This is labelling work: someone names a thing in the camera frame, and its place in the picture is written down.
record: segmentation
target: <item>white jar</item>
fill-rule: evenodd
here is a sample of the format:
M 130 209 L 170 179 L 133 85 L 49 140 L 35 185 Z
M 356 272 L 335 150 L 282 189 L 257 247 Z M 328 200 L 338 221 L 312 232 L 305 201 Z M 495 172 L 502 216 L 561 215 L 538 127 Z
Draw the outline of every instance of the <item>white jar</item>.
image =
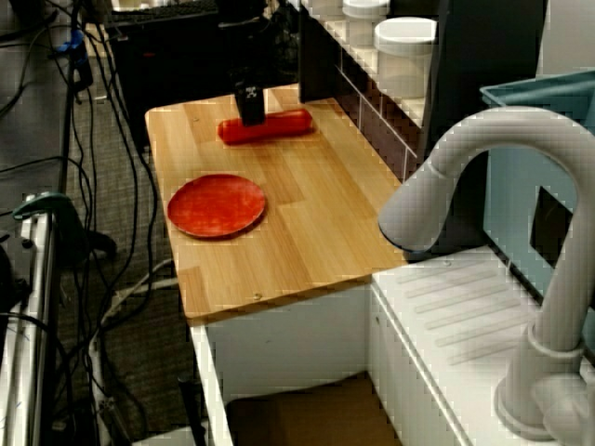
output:
M 435 36 L 435 20 L 401 17 L 380 22 L 374 29 L 378 89 L 391 98 L 424 97 Z
M 390 0 L 343 0 L 347 45 L 371 47 L 374 29 L 387 17 Z

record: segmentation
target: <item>red object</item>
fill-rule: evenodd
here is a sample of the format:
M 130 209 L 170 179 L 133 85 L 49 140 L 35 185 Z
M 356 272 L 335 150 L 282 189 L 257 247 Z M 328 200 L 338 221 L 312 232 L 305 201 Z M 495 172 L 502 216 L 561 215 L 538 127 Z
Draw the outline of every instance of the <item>red object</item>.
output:
M 167 217 L 196 237 L 220 237 L 254 223 L 265 207 L 264 192 L 246 178 L 215 174 L 182 186 L 167 204 Z
M 301 135 L 310 131 L 312 117 L 307 110 L 279 111 L 267 114 L 264 123 L 244 127 L 242 119 L 230 119 L 217 126 L 217 134 L 226 144 L 240 144 L 256 139 Z

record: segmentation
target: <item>gray faucet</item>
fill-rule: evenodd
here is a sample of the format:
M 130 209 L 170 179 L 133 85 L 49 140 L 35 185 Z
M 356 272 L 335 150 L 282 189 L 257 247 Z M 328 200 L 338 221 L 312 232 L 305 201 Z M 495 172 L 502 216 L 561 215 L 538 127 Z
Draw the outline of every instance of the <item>gray faucet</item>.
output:
M 593 446 L 595 385 L 585 383 L 579 368 L 582 328 L 595 291 L 595 136 L 543 109 L 481 111 L 443 135 L 387 201 L 378 223 L 400 248 L 427 251 L 438 239 L 467 164 L 484 151 L 510 146 L 540 151 L 557 162 L 573 179 L 578 200 L 543 306 L 496 389 L 496 412 L 526 439 Z

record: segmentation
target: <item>drainboard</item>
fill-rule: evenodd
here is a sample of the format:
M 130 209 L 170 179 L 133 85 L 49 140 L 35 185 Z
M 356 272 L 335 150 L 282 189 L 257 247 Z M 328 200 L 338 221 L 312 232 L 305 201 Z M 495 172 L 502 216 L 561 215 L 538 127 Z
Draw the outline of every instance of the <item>drainboard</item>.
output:
M 477 446 L 557 444 L 521 439 L 494 410 L 494 392 L 538 307 L 488 247 L 374 275 L 403 330 L 449 407 L 453 429 Z M 591 373 L 587 361 L 583 374 Z

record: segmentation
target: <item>desk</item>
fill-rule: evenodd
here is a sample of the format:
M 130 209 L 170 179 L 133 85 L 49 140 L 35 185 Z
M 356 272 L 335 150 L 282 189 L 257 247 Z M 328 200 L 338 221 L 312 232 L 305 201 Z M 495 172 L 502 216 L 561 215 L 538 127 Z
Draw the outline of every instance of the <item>desk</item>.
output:
M 165 211 L 184 183 L 212 173 L 246 177 L 267 198 L 258 226 L 228 241 L 194 239 L 167 220 L 190 325 L 327 294 L 404 264 L 377 226 L 400 183 L 337 103 L 299 104 L 296 85 L 266 90 L 265 103 L 267 112 L 304 107 L 314 131 L 225 146 L 216 126 L 238 117 L 233 96 L 146 115 Z

